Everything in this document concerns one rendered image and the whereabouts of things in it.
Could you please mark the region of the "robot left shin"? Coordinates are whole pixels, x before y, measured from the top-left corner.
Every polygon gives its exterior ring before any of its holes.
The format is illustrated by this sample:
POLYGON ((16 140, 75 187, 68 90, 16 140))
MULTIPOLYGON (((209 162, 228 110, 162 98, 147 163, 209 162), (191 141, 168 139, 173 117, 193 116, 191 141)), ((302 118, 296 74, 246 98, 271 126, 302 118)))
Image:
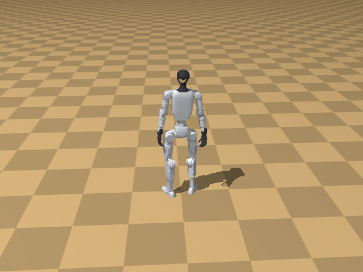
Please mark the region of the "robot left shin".
POLYGON ((168 185, 168 191, 173 191, 173 181, 175 176, 175 169, 171 169, 171 163, 169 161, 165 164, 165 173, 168 185))

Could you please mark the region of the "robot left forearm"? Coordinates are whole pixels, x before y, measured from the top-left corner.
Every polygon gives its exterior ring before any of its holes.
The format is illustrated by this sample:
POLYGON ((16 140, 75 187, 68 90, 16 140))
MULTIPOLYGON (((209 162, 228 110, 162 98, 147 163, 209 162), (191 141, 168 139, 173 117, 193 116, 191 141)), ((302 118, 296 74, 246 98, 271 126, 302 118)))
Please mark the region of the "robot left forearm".
POLYGON ((158 128, 157 128, 158 132, 159 132, 160 129, 163 130, 165 120, 166 120, 166 117, 162 115, 162 110, 160 109, 159 110, 159 122, 158 122, 158 128))

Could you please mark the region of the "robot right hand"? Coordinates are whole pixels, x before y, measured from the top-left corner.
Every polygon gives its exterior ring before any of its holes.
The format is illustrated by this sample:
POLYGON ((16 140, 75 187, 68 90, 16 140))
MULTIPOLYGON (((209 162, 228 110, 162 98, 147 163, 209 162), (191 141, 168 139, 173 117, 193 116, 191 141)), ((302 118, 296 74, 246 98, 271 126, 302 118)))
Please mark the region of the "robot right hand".
POLYGON ((200 147, 204 147, 207 144, 207 128, 204 128, 204 132, 201 132, 202 136, 201 139, 199 140, 199 142, 201 141, 201 145, 199 145, 200 147))

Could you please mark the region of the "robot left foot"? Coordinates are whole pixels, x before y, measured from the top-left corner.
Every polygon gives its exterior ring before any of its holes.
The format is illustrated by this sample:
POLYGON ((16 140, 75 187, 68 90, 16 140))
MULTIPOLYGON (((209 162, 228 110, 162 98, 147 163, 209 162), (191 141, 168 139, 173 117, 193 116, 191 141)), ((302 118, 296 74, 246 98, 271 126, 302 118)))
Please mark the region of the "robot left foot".
POLYGON ((168 186, 162 186, 162 190, 166 193, 166 194, 168 194, 169 195, 169 197, 171 197, 171 198, 174 198, 175 197, 175 193, 174 193, 174 191, 168 191, 168 186))

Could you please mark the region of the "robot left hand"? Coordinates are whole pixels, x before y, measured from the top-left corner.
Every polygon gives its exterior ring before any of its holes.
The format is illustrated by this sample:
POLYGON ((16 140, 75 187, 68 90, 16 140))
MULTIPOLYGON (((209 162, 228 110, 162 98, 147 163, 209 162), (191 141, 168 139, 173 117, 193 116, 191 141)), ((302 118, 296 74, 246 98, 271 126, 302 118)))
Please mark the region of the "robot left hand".
POLYGON ((159 132, 157 132, 157 134, 158 134, 158 137, 157 137, 158 143, 159 143, 160 146, 163 146, 162 143, 161 143, 161 134, 163 134, 163 130, 160 129, 159 132))

